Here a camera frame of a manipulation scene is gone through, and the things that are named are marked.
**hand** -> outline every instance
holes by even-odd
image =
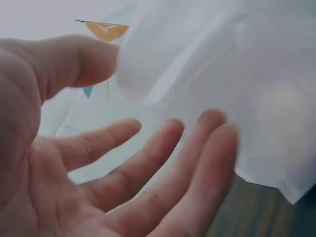
[[[133,198],[166,162],[183,132],[167,121],[127,162],[76,185],[67,173],[136,134],[124,119],[70,138],[38,136],[41,105],[67,86],[115,72],[118,48],[78,36],[0,40],[0,235],[3,237],[201,237],[234,175],[237,130],[207,111],[170,170]]]

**knuckle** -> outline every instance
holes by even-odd
[[[147,165],[150,167],[160,168],[164,165],[167,159],[162,159],[159,152],[152,152],[150,148],[142,149],[143,156],[146,157]]]
[[[143,195],[147,196],[148,206],[154,208],[153,213],[159,213],[158,216],[165,216],[170,211],[163,202],[163,197],[156,190],[146,191]]]
[[[117,184],[122,189],[122,194],[128,195],[133,192],[133,178],[120,166],[112,170],[109,176],[114,176],[117,179]]]
[[[95,153],[95,148],[93,142],[89,138],[89,136],[81,135],[79,137],[79,143],[81,144],[81,149],[83,149],[84,153],[88,157],[88,159],[97,159],[97,154]]]

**wooden table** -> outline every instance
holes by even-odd
[[[316,237],[316,187],[290,205],[277,189],[236,178],[207,237]]]

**white tissue paper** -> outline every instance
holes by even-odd
[[[236,173],[295,203],[316,182],[315,17],[314,0],[157,0],[125,34],[117,84],[188,130],[225,111]]]

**palm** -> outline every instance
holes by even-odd
[[[67,173],[136,134],[134,119],[72,138],[37,136],[41,104],[65,86],[108,78],[117,49],[66,37],[0,41],[0,233],[2,236],[203,236],[233,176],[236,130],[204,113],[169,172],[132,199],[166,162],[183,126],[166,122],[126,163],[89,183]]]

